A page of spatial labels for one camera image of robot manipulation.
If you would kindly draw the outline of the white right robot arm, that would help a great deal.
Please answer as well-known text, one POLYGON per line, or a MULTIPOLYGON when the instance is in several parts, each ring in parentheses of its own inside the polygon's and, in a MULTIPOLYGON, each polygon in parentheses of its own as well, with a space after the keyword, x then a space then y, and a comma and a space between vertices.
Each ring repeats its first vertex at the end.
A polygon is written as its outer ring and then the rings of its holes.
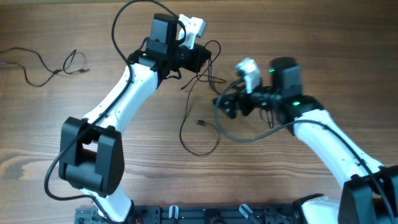
POLYGON ((318 194, 294 203, 296 223, 397 223, 397 166, 386 167, 366 154, 333 121, 314 97, 304 95, 301 68, 292 57, 270 62, 271 85, 264 86, 251 58, 235 66, 238 80, 214 100, 217 110, 231 119, 253 109, 276 114, 327 166, 342 188, 338 202, 318 194))

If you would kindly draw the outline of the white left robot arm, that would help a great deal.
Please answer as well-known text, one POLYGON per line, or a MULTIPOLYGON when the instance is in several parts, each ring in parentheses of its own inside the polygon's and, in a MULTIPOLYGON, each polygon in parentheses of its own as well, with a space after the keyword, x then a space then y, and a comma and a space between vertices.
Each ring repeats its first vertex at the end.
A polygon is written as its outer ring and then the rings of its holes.
POLYGON ((94 207, 77 210, 76 223, 138 223, 133 201, 121 187, 122 135, 143 102, 171 72, 198 73, 211 52, 196 44, 206 22, 183 14, 155 14, 150 36, 127 58, 123 76, 105 99, 82 119, 62 126, 58 175, 90 198, 94 207))

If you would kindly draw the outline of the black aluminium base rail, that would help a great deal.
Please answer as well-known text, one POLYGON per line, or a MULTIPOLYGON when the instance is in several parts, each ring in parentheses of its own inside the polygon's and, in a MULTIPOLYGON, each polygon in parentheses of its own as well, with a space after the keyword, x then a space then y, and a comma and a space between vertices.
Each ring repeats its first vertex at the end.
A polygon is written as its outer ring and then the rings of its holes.
POLYGON ((252 206, 169 207, 136 206, 123 223, 211 224, 211 223, 303 223, 299 209, 288 203, 252 206))

